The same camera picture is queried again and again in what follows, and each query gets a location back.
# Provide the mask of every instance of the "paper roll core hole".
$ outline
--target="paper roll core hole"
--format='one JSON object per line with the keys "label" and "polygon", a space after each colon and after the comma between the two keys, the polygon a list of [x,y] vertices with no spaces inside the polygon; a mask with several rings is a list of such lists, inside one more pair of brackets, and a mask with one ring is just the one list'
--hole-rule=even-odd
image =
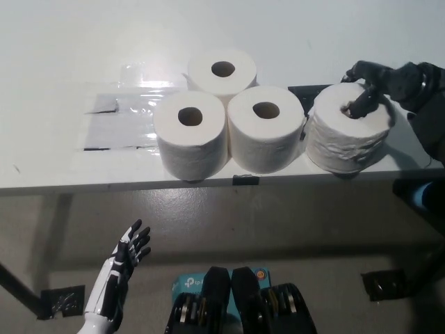
{"label": "paper roll core hole", "polygon": [[235,66],[228,61],[218,61],[211,66],[211,72],[217,77],[230,77],[235,72]]}
{"label": "paper roll core hole", "polygon": [[202,113],[198,108],[189,106],[178,113],[178,120],[186,127],[195,127],[202,122]]}
{"label": "paper roll core hole", "polygon": [[272,102],[260,102],[255,104],[252,108],[258,117],[265,120],[270,120],[280,114],[280,108]]}

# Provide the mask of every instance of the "white robotic hand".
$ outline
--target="white robotic hand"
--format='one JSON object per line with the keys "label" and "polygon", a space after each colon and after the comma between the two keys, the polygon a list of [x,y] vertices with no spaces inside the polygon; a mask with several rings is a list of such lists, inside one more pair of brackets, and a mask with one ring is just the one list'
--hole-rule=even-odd
{"label": "white robotic hand", "polygon": [[110,334],[119,329],[128,281],[139,262],[151,251],[150,247],[143,249],[150,241],[150,228],[135,235],[141,225],[138,219],[104,262],[85,308],[85,324],[78,334]]}

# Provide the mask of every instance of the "clear plastic wrap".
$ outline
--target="clear plastic wrap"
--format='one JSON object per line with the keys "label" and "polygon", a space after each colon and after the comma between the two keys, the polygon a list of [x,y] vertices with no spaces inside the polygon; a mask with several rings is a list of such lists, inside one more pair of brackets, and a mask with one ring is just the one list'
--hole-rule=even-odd
{"label": "clear plastic wrap", "polygon": [[145,80],[143,64],[122,68],[117,87],[98,93],[84,150],[144,149],[158,155],[153,111],[162,99],[185,89],[171,81]]}

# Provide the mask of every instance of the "gray floor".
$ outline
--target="gray floor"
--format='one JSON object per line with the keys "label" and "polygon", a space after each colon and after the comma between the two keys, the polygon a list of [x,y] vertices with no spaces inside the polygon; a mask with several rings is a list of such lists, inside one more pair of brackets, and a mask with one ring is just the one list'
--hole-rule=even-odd
{"label": "gray floor", "polygon": [[[0,198],[0,262],[34,291],[86,285],[128,224],[152,227],[119,333],[163,333],[171,284],[211,265],[267,266],[293,282],[320,334],[445,333],[445,280],[415,299],[370,303],[360,273],[412,270],[440,236],[391,182],[171,189]],[[76,333],[82,317],[37,321],[0,289],[2,333]]]}

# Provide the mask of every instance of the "black tape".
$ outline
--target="black tape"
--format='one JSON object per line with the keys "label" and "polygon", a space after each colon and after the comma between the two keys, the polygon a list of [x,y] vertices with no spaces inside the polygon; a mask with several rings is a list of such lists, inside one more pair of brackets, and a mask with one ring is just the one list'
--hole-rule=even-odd
{"label": "black tape", "polygon": [[232,178],[232,186],[257,186],[258,184],[259,176],[234,175]]}
{"label": "black tape", "polygon": [[84,151],[109,151],[109,148],[84,148]]}

